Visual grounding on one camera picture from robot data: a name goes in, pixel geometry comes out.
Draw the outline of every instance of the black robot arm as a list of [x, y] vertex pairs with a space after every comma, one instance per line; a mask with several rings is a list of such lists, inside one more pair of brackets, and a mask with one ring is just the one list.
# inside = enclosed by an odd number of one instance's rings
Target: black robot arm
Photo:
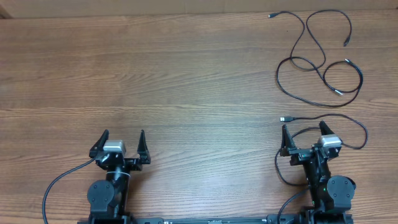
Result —
[[143, 164], [150, 164], [150, 154], [141, 131], [137, 153], [139, 158], [125, 158], [123, 140], [108, 140], [105, 130], [90, 149], [89, 156], [95, 158], [97, 166], [106, 170], [106, 179], [94, 182], [87, 192], [91, 205], [88, 222], [79, 224], [131, 224], [135, 219], [126, 213], [130, 171], [141, 171]]
[[331, 176], [328, 161], [338, 157], [341, 139], [326, 125], [319, 124], [321, 137], [310, 149], [299, 149], [287, 130], [282, 127], [281, 156], [290, 156], [290, 165], [303, 165], [313, 206], [304, 207], [298, 223], [353, 223], [345, 211], [351, 209], [356, 185], [340, 175]]

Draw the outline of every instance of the wood grain surface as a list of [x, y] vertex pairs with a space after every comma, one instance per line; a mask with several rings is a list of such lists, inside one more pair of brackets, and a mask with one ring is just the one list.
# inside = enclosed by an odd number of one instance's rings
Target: wood grain surface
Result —
[[395, 9], [398, 0], [0, 0], [8, 18]]
[[[299, 13], [304, 19], [311, 12]], [[277, 213], [299, 191], [278, 178], [280, 116], [344, 113], [369, 129], [360, 151], [343, 148], [333, 175], [357, 183], [356, 223], [398, 223], [398, 11], [347, 11], [313, 16], [309, 24], [325, 49], [326, 65], [351, 59], [364, 73], [356, 101], [328, 109], [297, 101], [275, 83], [301, 25], [267, 13], [89, 17], [0, 21], [0, 223], [43, 223], [42, 197], [62, 172], [87, 161], [104, 129], [124, 139], [129, 156], [141, 129], [152, 164], [134, 173], [128, 210], [136, 217], [258, 217]], [[306, 32], [294, 55], [322, 62]], [[284, 87], [324, 103], [344, 102], [315, 72], [290, 63]], [[349, 66], [327, 75], [350, 89]], [[319, 121], [289, 123], [290, 132]], [[345, 143], [360, 145], [363, 131], [344, 119], [326, 122]], [[320, 133], [299, 136], [309, 147]], [[285, 178], [303, 181], [301, 167], [280, 159]], [[88, 187], [105, 173], [94, 164], [57, 182], [47, 200], [50, 223], [87, 219]], [[286, 212], [309, 204], [309, 196]]]

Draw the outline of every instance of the cable connector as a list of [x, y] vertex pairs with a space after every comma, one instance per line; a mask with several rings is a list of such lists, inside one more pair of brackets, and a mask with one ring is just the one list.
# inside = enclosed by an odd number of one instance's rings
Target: cable connector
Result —
[[274, 12], [268, 15], [268, 18], [273, 18], [275, 16], [278, 16], [280, 14], [280, 12]]
[[291, 122], [294, 121], [295, 118], [291, 116], [286, 116], [286, 117], [280, 117], [280, 122]]
[[339, 94], [340, 96], [343, 96], [344, 94], [338, 90], [335, 90], [335, 93]]

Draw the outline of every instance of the black wire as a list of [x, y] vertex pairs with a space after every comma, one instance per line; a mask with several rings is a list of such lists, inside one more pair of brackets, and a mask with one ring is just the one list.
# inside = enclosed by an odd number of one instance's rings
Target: black wire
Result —
[[[313, 15], [318, 14], [318, 13], [321, 13], [321, 12], [340, 12], [342, 15], [344, 15], [344, 16], [347, 18], [347, 20], [348, 20], [348, 22], [349, 22], [349, 34], [348, 34], [348, 37], [346, 38], [346, 40], [344, 41], [344, 44], [343, 44], [344, 47], [347, 46], [347, 44], [349, 43], [349, 40], [351, 39], [351, 33], [352, 33], [352, 31], [353, 31], [353, 25], [352, 25], [352, 23], [351, 23], [351, 20], [349, 19], [349, 17], [347, 16], [347, 14], [345, 14], [345, 13], [344, 13], [343, 11], [341, 11], [341, 10], [337, 10], [337, 9], [325, 9], [325, 10], [321, 10], [321, 11], [314, 12], [313, 14], [311, 14], [311, 15], [307, 18], [307, 21], [305, 21], [305, 25], [307, 26], [308, 33], [311, 35], [313, 41], [315, 41], [315, 43], [318, 45], [319, 49], [321, 50], [321, 52], [322, 52], [322, 54], [323, 54], [323, 62], [322, 62], [321, 65], [317, 66], [316, 69], [319, 69], [320, 67], [322, 67], [322, 66], [325, 64], [325, 62], [326, 62], [326, 54], [325, 54], [325, 51], [323, 50], [322, 46], [321, 46], [320, 43], [318, 42], [318, 40], [317, 40], [317, 39], [315, 38], [315, 36], [312, 34], [312, 32], [311, 32], [311, 30], [310, 30], [310, 27], [308, 26], [308, 20], [309, 20]], [[303, 31], [302, 31], [300, 37], [297, 39], [296, 43], [294, 44], [294, 46], [293, 46], [293, 48], [292, 48], [292, 51], [290, 52], [290, 57], [293, 57], [293, 50], [294, 50], [294, 47], [297, 45], [297, 42], [300, 40], [301, 36], [303, 35], [304, 30], [305, 30], [305, 27], [303, 26]], [[314, 68], [303, 68], [303, 67], [298, 66], [298, 65], [293, 61], [293, 59], [290, 59], [290, 61], [291, 61], [297, 68], [299, 68], [299, 69], [302, 69], [302, 70], [305, 70], [305, 71], [314, 71]]]
[[366, 145], [366, 143], [368, 143], [369, 132], [368, 132], [368, 129], [365, 127], [365, 125], [363, 125], [361, 122], [359, 122], [359, 121], [357, 121], [357, 120], [355, 120], [353, 118], [350, 118], [349, 116], [344, 115], [344, 114], [329, 113], [329, 114], [323, 114], [323, 115], [320, 115], [320, 116], [316, 116], [314, 118], [298, 117], [298, 118], [294, 118], [294, 120], [298, 120], [298, 119], [314, 120], [314, 119], [319, 119], [319, 118], [323, 118], [323, 117], [326, 117], [326, 116], [339, 116], [339, 117], [342, 117], [342, 118], [346, 118], [346, 119], [349, 119], [350, 121], [356, 123], [357, 125], [359, 125], [359, 126], [361, 126], [363, 128], [363, 130], [365, 132], [365, 140], [364, 140], [364, 142], [363, 142], [363, 144], [361, 146], [350, 146], [348, 144], [345, 144], [344, 141], [342, 139], [340, 139], [343, 146], [348, 147], [350, 149], [359, 150], [359, 149], [362, 149]]
[[293, 197], [289, 198], [289, 199], [282, 205], [282, 207], [279, 209], [278, 216], [277, 216], [277, 219], [278, 219], [277, 223], [278, 223], [278, 224], [280, 224], [280, 215], [281, 215], [282, 212], [284, 211], [285, 207], [286, 207], [291, 201], [293, 201], [294, 199], [296, 199], [297, 197], [299, 197], [299, 196], [305, 194], [307, 190], [308, 190], [308, 189], [304, 189], [304, 190], [300, 191], [299, 193], [293, 195]]
[[293, 12], [289, 12], [289, 11], [280, 11], [280, 12], [277, 12], [277, 13], [273, 13], [273, 14], [271, 14], [271, 15], [269, 16], [270, 18], [272, 18], [272, 17], [275, 17], [275, 16], [277, 16], [277, 15], [279, 15], [279, 14], [290, 14], [290, 15], [295, 16], [295, 17], [296, 17], [297, 19], [299, 19], [299, 21], [302, 23], [302, 25], [303, 25], [303, 30], [302, 30], [300, 36], [298, 37], [298, 39], [296, 40], [296, 42], [294, 43], [294, 45], [293, 45], [293, 47], [292, 47], [292, 50], [290, 51], [290, 58], [291, 58], [290, 61], [291, 61], [297, 68], [302, 69], [302, 70], [304, 70], [304, 71], [314, 71], [314, 68], [303, 68], [303, 67], [301, 67], [301, 66], [298, 66], [298, 65], [293, 61], [293, 51], [294, 51], [294, 48], [296, 47], [297, 43], [299, 42], [299, 40], [300, 40], [301, 37], [303, 36], [303, 33], [304, 33], [304, 31], [305, 31], [305, 26], [307, 26], [308, 33], [311, 35], [311, 38], [312, 38], [313, 41], [318, 45], [319, 49], [321, 50], [321, 52], [322, 52], [322, 54], [323, 54], [323, 62], [321, 63], [321, 65], [316, 66], [315, 68], [316, 68], [316, 69], [319, 69], [319, 68], [322, 67], [322, 66], [325, 64], [325, 62], [326, 62], [326, 54], [325, 54], [325, 51], [323, 50], [323, 48], [322, 48], [322, 46], [320, 45], [319, 41], [318, 41], [318, 40], [315, 38], [315, 36], [312, 34], [312, 32], [311, 32], [311, 30], [310, 30], [310, 27], [309, 27], [309, 25], [308, 25], [308, 20], [309, 20], [313, 15], [318, 14], [318, 13], [321, 13], [321, 12], [339, 12], [339, 13], [341, 13], [342, 15], [344, 15], [345, 18], [347, 18], [348, 23], [349, 23], [349, 34], [348, 34], [348, 36], [347, 36], [347, 38], [346, 38], [346, 40], [344, 41], [344, 44], [343, 44], [343, 46], [346, 47], [346, 46], [348, 45], [349, 41], [351, 40], [351, 33], [353, 32], [353, 25], [352, 25], [352, 23], [351, 23], [351, 20], [350, 20], [349, 17], [347, 16], [347, 14], [345, 14], [345, 12], [343, 12], [343, 11], [341, 11], [341, 10], [337, 10], [337, 9], [325, 9], [325, 10], [321, 10], [321, 11], [314, 12], [313, 14], [311, 14], [311, 15], [307, 18], [307, 20], [305, 21], [305, 24], [304, 24], [304, 21], [303, 21], [298, 15], [294, 14]]
[[[359, 146], [359, 147], [357, 147], [357, 146], [350, 146], [350, 145], [348, 145], [348, 144], [345, 144], [344, 141], [340, 138], [340, 140], [341, 140], [341, 142], [342, 142], [341, 144], [342, 144], [343, 146], [348, 147], [348, 148], [351, 148], [351, 149], [359, 150], [359, 149], [362, 149], [362, 148], [366, 145], [366, 143], [368, 143], [368, 136], [369, 136], [369, 133], [368, 133], [368, 129], [365, 127], [365, 125], [363, 125], [363, 124], [360, 123], [359, 121], [357, 121], [357, 120], [355, 120], [355, 119], [353, 119], [353, 118], [350, 118], [349, 116], [344, 115], [344, 114], [329, 113], [329, 114], [323, 114], [323, 115], [320, 115], [320, 116], [316, 116], [316, 117], [314, 117], [314, 118], [299, 117], [299, 118], [294, 118], [294, 120], [298, 120], [298, 119], [314, 120], [314, 119], [319, 119], [319, 118], [323, 118], [323, 117], [326, 117], [326, 116], [339, 116], [339, 117], [342, 117], [342, 118], [346, 118], [346, 119], [349, 119], [350, 121], [352, 121], [352, 122], [358, 124], [359, 126], [361, 126], [361, 127], [363, 128], [363, 130], [364, 130], [364, 132], [365, 132], [365, 140], [364, 140], [364, 142], [363, 142], [363, 144], [362, 144], [361, 146]], [[294, 134], [292, 135], [292, 138], [298, 136], [299, 134], [306, 133], [307, 131], [317, 130], [317, 129], [320, 129], [320, 128], [319, 128], [319, 127], [304, 128], [303, 130], [300, 130], [300, 131], [297, 131], [296, 133], [294, 133]], [[299, 187], [299, 186], [305, 186], [305, 185], [307, 185], [306, 183], [305, 183], [305, 184], [304, 184], [304, 183], [302, 183], [302, 184], [290, 183], [290, 182], [286, 181], [286, 180], [283, 178], [282, 174], [280, 173], [279, 166], [278, 166], [278, 161], [277, 161], [278, 154], [280, 154], [281, 151], [282, 151], [282, 149], [279, 149], [279, 150], [276, 152], [275, 160], [274, 160], [274, 162], [275, 162], [275, 168], [276, 168], [277, 173], [279, 174], [280, 179], [281, 179], [285, 184], [287, 184], [287, 185], [289, 185], [289, 186]]]
[[[328, 105], [328, 104], [324, 104], [324, 103], [317, 103], [317, 102], [314, 102], [314, 101], [306, 100], [306, 99], [304, 99], [304, 98], [302, 98], [302, 97], [299, 97], [299, 96], [296, 96], [296, 95], [293, 95], [293, 94], [289, 93], [289, 92], [286, 91], [286, 90], [282, 87], [282, 85], [280, 84], [280, 81], [279, 81], [279, 68], [280, 68], [280, 66], [281, 66], [283, 63], [285, 63], [286, 61], [291, 60], [291, 59], [293, 59], [293, 58], [301, 59], [301, 60], [304, 60], [304, 61], [308, 62], [308, 63], [314, 68], [314, 70], [317, 71], [317, 73], [318, 73], [319, 77], [322, 79], [323, 83], [324, 83], [331, 91], [335, 91], [335, 92], [337, 92], [337, 93], [338, 93], [338, 92], [340, 92], [340, 93], [353, 93], [353, 92], [356, 91], [354, 97], [353, 97], [352, 99], [350, 99], [349, 101], [347, 101], [346, 103], [343, 103], [343, 104], [339, 104], [339, 105]], [[340, 64], [340, 63], [348, 64], [349, 66], [355, 68], [355, 70], [357, 71], [357, 73], [358, 73], [358, 75], [359, 75], [359, 84], [358, 84], [358, 86], [357, 86], [355, 89], [353, 89], [353, 90], [339, 90], [339, 89], [336, 89], [336, 88], [332, 87], [332, 86], [326, 81], [325, 76], [326, 76], [326, 72], [329, 70], [329, 68], [331, 68], [331, 67], [334, 66], [334, 65]], [[359, 94], [359, 91], [360, 91], [361, 88], [362, 88], [362, 84], [363, 84], [363, 73], [362, 73], [361, 69], [360, 69], [357, 65], [355, 65], [352, 61], [346, 59], [346, 60], [344, 60], [344, 61], [339, 61], [339, 62], [335, 62], [335, 63], [330, 64], [330, 65], [325, 69], [325, 71], [323, 72], [323, 75], [321, 75], [321, 73], [319, 72], [318, 68], [317, 68], [309, 59], [306, 59], [306, 58], [303, 58], [303, 57], [288, 57], [288, 58], [283, 59], [283, 61], [281, 61], [281, 62], [279, 63], [279, 65], [278, 65], [278, 67], [277, 67], [277, 70], [276, 70], [276, 82], [277, 82], [277, 84], [279, 85], [279, 88], [280, 88], [286, 95], [289, 95], [289, 96], [291, 96], [291, 97], [293, 97], [293, 98], [296, 98], [296, 99], [301, 100], [301, 101], [303, 101], [303, 102], [305, 102], [305, 103], [308, 103], [308, 104], [311, 104], [311, 105], [315, 105], [315, 106], [326, 106], [326, 107], [330, 107], [330, 108], [338, 108], [338, 107], [346, 106], [346, 105], [350, 104], [352, 101], [354, 101], [354, 100], [356, 99], [356, 97], [357, 97], [358, 94]]]
[[[321, 13], [321, 12], [339, 12], [339, 13], [341, 13], [342, 15], [344, 15], [344, 16], [347, 18], [347, 20], [348, 20], [348, 22], [349, 22], [349, 34], [348, 34], [348, 36], [347, 36], [347, 38], [346, 38], [346, 40], [344, 41], [344, 44], [343, 44], [344, 47], [347, 46], [347, 44], [349, 43], [349, 41], [350, 41], [350, 39], [351, 39], [351, 33], [352, 33], [352, 30], [353, 30], [353, 26], [352, 26], [351, 20], [349, 19], [349, 17], [347, 16], [347, 14], [345, 14], [343, 11], [340, 11], [340, 10], [337, 10], [337, 9], [325, 9], [325, 10], [321, 10], [321, 11], [314, 12], [313, 14], [311, 14], [311, 15], [307, 18], [307, 21], [305, 22], [305, 24], [304, 24], [303, 20], [302, 20], [298, 15], [296, 15], [296, 14], [294, 14], [294, 13], [292, 13], [292, 12], [289, 12], [289, 11], [281, 11], [281, 12], [276, 12], [276, 13], [272, 13], [272, 14], [269, 15], [269, 17], [272, 18], [272, 17], [275, 17], [275, 16], [277, 16], [277, 15], [279, 15], [279, 14], [291, 14], [291, 15], [295, 16], [297, 19], [299, 19], [299, 21], [300, 21], [300, 22], [302, 23], [302, 25], [303, 25], [303, 30], [302, 30], [300, 36], [298, 37], [298, 39], [296, 40], [296, 42], [294, 43], [294, 45], [293, 45], [293, 47], [292, 47], [292, 50], [290, 51], [290, 57], [284, 59], [284, 60], [281, 61], [280, 64], [278, 65], [278, 68], [277, 68], [277, 70], [276, 70], [276, 80], [277, 80], [277, 84], [279, 85], [280, 89], [281, 89], [285, 94], [287, 94], [287, 95], [289, 95], [289, 96], [291, 96], [291, 97], [293, 97], [293, 98], [296, 98], [296, 99], [298, 99], [298, 100], [301, 100], [301, 101], [303, 101], [303, 102], [306, 102], [306, 103], [309, 103], [309, 104], [315, 105], [315, 106], [326, 106], [326, 107], [331, 107], [331, 108], [337, 108], [337, 107], [341, 107], [341, 106], [345, 106], [345, 105], [350, 104], [350, 103], [351, 103], [352, 101], [354, 101], [355, 98], [358, 96], [359, 91], [360, 91], [360, 89], [361, 89], [361, 87], [362, 87], [362, 84], [363, 84], [363, 73], [362, 73], [362, 71], [359, 69], [359, 67], [358, 67], [357, 65], [355, 65], [352, 61], [346, 59], [345, 61], [339, 61], [339, 62], [332, 63], [331, 65], [329, 65], [329, 66], [326, 68], [326, 70], [323, 72], [323, 75], [321, 75], [321, 73], [319, 72], [318, 69], [319, 69], [320, 67], [322, 67], [322, 66], [325, 64], [325, 62], [326, 62], [326, 54], [325, 54], [325, 51], [323, 50], [322, 46], [320, 45], [319, 41], [318, 41], [318, 40], [315, 38], [315, 36], [312, 34], [312, 32], [311, 32], [311, 30], [310, 30], [310, 28], [309, 28], [309, 26], [308, 26], [308, 20], [309, 20], [313, 15], [318, 14], [318, 13]], [[295, 49], [297, 43], [299, 42], [299, 40], [300, 40], [301, 37], [303, 36], [304, 31], [305, 31], [305, 25], [307, 25], [308, 33], [311, 35], [312, 39], [313, 39], [313, 40], [315, 41], [315, 43], [318, 45], [319, 49], [321, 50], [321, 52], [322, 52], [322, 54], [323, 54], [323, 62], [322, 62], [322, 64], [319, 65], [319, 66], [314, 65], [314, 64], [313, 64], [309, 59], [307, 59], [307, 58], [293, 56], [293, 51], [294, 51], [294, 49]], [[301, 66], [298, 66], [298, 65], [294, 62], [293, 59], [304, 60], [304, 61], [308, 62], [308, 63], [312, 66], [312, 68], [303, 68], [303, 67], [301, 67]], [[322, 81], [324, 82], [324, 84], [325, 84], [329, 89], [331, 89], [332, 91], [335, 91], [335, 92], [337, 92], [337, 93], [339, 93], [339, 94], [341, 94], [341, 95], [342, 95], [342, 93], [353, 93], [353, 92], [356, 91], [356, 94], [354, 95], [354, 97], [353, 97], [351, 100], [349, 100], [349, 101], [346, 102], [346, 103], [340, 104], [340, 105], [327, 105], [327, 104], [323, 104], [323, 103], [317, 103], [317, 102], [309, 101], [309, 100], [306, 100], [306, 99], [301, 98], [301, 97], [299, 97], [299, 96], [295, 96], [295, 95], [293, 95], [293, 94], [287, 92], [286, 90], [284, 90], [283, 87], [282, 87], [282, 85], [281, 85], [280, 82], [279, 82], [279, 68], [280, 68], [280, 66], [281, 66], [283, 63], [285, 63], [285, 62], [288, 61], [288, 60], [290, 60], [297, 68], [299, 68], [299, 69], [301, 69], [301, 70], [304, 70], [304, 71], [314, 71], [314, 70], [315, 70], [315, 71], [317, 71], [319, 77], [322, 79]], [[349, 91], [339, 90], [339, 89], [336, 89], [336, 88], [332, 87], [332, 86], [326, 81], [325, 75], [326, 75], [326, 72], [328, 71], [328, 69], [331, 68], [331, 67], [334, 66], [334, 65], [339, 64], [339, 63], [347, 63], [348, 65], [350, 65], [350, 66], [352, 66], [353, 68], [355, 68], [355, 70], [358, 72], [358, 75], [359, 75], [359, 85], [358, 85], [354, 90], [349, 90]]]
[[45, 224], [49, 224], [48, 221], [47, 221], [47, 216], [45, 215], [45, 201], [46, 201], [46, 199], [47, 199], [47, 195], [49, 194], [50, 189], [52, 188], [52, 186], [53, 186], [59, 179], [61, 179], [62, 177], [65, 177], [66, 175], [70, 174], [71, 172], [76, 171], [76, 170], [78, 170], [78, 169], [80, 169], [80, 168], [83, 168], [83, 167], [87, 166], [88, 164], [92, 163], [94, 160], [95, 160], [95, 157], [92, 158], [90, 161], [88, 161], [88, 162], [86, 162], [86, 163], [84, 163], [84, 164], [82, 164], [82, 165], [80, 165], [80, 166], [78, 166], [78, 167], [75, 167], [75, 168], [73, 168], [73, 169], [71, 169], [71, 170], [69, 170], [69, 171], [64, 172], [63, 174], [61, 174], [61, 175], [59, 175], [57, 178], [55, 178], [55, 179], [51, 182], [51, 184], [49, 185], [49, 187], [47, 187], [47, 190], [46, 190], [45, 193], [44, 193], [43, 204], [42, 204], [42, 214], [43, 214], [43, 220], [44, 220], [44, 223], [45, 223]]

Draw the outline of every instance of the robotic arm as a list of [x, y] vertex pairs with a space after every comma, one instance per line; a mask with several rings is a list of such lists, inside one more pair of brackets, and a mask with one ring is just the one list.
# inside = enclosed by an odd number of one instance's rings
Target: robotic arm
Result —
[[303, 165], [308, 188], [313, 202], [312, 207], [304, 207], [297, 223], [353, 223], [351, 200], [356, 188], [355, 182], [340, 175], [331, 176], [328, 161], [338, 157], [341, 139], [326, 125], [319, 124], [321, 136], [310, 149], [299, 149], [287, 130], [282, 127], [281, 156], [290, 156], [290, 165]]
[[299, 149], [287, 130], [282, 127], [281, 156], [290, 156], [290, 165], [303, 165], [313, 206], [303, 207], [298, 214], [268, 215], [258, 218], [205, 218], [166, 220], [163, 218], [134, 218], [126, 209], [130, 171], [141, 171], [150, 164], [150, 154], [141, 131], [137, 152], [139, 158], [125, 158], [123, 140], [108, 140], [109, 131], [90, 149], [90, 157], [106, 170], [105, 180], [94, 182], [87, 192], [91, 205], [87, 222], [78, 224], [351, 224], [351, 208], [356, 185], [343, 176], [331, 176], [327, 162], [338, 157], [341, 139], [326, 125], [319, 124], [321, 137], [310, 149]]

